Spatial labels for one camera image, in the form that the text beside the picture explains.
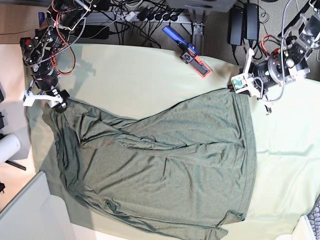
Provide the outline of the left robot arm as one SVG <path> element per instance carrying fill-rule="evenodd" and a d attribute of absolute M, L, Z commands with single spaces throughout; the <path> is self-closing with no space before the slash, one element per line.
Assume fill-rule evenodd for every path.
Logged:
<path fill-rule="evenodd" d="M 259 64 L 253 63 L 254 50 L 247 50 L 242 71 L 230 80 L 231 91 L 270 105 L 282 98 L 287 84 L 305 78 L 307 60 L 320 48 L 320 2 L 309 0 L 288 25 L 281 25 L 279 37 L 279 48 Z"/>

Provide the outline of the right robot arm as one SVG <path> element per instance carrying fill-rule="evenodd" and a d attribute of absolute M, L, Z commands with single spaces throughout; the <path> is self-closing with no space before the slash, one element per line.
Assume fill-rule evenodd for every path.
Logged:
<path fill-rule="evenodd" d="M 35 101 L 45 101 L 58 113 L 67 109 L 70 97 L 59 89 L 59 78 L 72 73 L 57 68 L 57 55 L 69 51 L 72 63 L 75 54 L 69 42 L 70 33 L 80 24 L 86 24 L 87 16 L 97 7 L 97 0 L 53 0 L 47 10 L 47 25 L 36 29 L 35 36 L 20 39 L 22 61 L 31 71 L 31 82 L 23 92 L 23 106 L 31 107 Z"/>

